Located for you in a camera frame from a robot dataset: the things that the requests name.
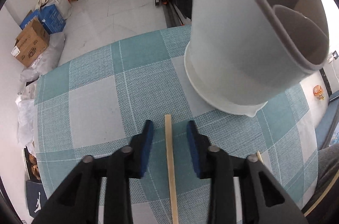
white plastic bag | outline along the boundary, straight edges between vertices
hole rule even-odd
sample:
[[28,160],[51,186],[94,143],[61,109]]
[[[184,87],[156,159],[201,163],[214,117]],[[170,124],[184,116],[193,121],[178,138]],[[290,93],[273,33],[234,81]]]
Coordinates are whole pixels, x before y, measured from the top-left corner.
[[34,96],[35,83],[26,86],[22,92],[18,93],[15,103],[18,106],[18,143],[21,148],[27,146],[28,152],[36,157],[33,146],[33,116],[34,116]]
[[38,56],[30,67],[20,74],[20,81],[27,82],[37,80],[40,75],[45,75],[58,66],[65,44],[65,34],[58,32],[50,35],[47,49]]
[[67,19],[71,16],[73,7],[68,0],[49,0],[45,7],[55,4],[62,18]]

tile floor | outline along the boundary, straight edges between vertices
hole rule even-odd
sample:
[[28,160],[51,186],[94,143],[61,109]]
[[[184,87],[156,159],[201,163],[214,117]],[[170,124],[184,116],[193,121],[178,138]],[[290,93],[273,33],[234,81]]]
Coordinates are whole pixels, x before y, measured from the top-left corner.
[[167,28],[154,0],[79,0],[66,21],[59,65],[112,42]]

plaid tablecloth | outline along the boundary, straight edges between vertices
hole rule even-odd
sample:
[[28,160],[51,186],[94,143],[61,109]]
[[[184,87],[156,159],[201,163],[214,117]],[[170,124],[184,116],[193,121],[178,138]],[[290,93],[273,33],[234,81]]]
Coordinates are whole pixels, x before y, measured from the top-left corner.
[[[143,179],[131,180],[134,223],[172,222],[167,177],[164,114],[172,114],[179,221],[206,223],[210,181],[193,171],[186,124],[229,154],[262,152],[272,171],[301,208],[312,196],[318,173],[311,112],[298,84],[274,97],[255,117],[230,115],[205,103],[194,91],[183,55],[190,27],[154,31],[86,53],[38,81],[34,139],[41,179],[50,196],[84,156],[106,156],[155,125]],[[99,221],[102,221],[105,180]],[[241,222],[241,213],[237,220]]]

cardboard box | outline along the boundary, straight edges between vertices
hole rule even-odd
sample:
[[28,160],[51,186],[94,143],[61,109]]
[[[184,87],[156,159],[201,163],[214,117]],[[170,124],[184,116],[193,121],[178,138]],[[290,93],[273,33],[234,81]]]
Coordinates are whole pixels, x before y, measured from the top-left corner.
[[28,14],[21,22],[20,28],[23,30],[27,24],[37,17],[40,23],[43,25],[48,34],[54,34],[56,32],[63,31],[66,21],[62,18],[57,7],[53,4],[47,7],[43,7],[41,11],[35,10]]
[[12,55],[29,67],[48,47],[50,36],[37,18],[34,18],[16,38]]

blue box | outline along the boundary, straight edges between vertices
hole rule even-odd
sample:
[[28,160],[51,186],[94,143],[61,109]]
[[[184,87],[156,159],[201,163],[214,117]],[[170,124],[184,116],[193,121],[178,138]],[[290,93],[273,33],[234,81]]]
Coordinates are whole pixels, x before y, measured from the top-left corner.
[[40,23],[49,35],[63,31],[66,24],[66,21],[62,18],[57,7],[53,4],[44,7],[41,11],[35,10],[31,14],[27,15],[20,24],[20,28],[23,29],[26,27],[26,25],[32,21],[34,17],[38,17]]

